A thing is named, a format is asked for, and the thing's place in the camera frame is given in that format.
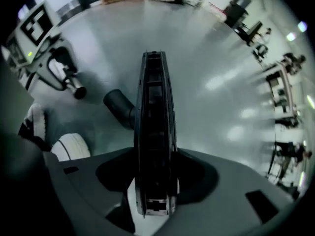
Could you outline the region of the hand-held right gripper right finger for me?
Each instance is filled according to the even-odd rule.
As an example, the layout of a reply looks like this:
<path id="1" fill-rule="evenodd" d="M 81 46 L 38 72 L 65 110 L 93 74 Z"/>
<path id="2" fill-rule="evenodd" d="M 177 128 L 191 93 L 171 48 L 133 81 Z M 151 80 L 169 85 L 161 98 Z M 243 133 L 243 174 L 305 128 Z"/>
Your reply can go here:
<path id="1" fill-rule="evenodd" d="M 178 206 L 174 236 L 261 236 L 291 208 L 290 198 L 238 162 L 179 150 Z"/>

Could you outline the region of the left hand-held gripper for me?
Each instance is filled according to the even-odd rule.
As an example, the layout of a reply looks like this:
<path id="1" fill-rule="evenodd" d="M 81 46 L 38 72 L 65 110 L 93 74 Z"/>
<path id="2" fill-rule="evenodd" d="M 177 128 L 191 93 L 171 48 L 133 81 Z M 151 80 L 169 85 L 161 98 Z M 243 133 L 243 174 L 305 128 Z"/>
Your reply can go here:
<path id="1" fill-rule="evenodd" d="M 58 91 L 66 90 L 66 77 L 77 73 L 58 27 L 61 19 L 47 1 L 33 7 L 21 20 L 6 46 L 16 68 L 38 77 Z"/>

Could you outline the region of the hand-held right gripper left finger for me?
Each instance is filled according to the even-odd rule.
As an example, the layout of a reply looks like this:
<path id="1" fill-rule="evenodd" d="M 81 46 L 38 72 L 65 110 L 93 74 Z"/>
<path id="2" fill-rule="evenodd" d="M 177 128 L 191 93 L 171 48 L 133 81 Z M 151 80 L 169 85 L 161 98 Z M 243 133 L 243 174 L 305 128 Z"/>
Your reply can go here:
<path id="1" fill-rule="evenodd" d="M 127 200 L 135 171 L 131 147 L 64 162 L 48 152 L 44 158 L 74 235 L 134 235 L 135 224 Z"/>

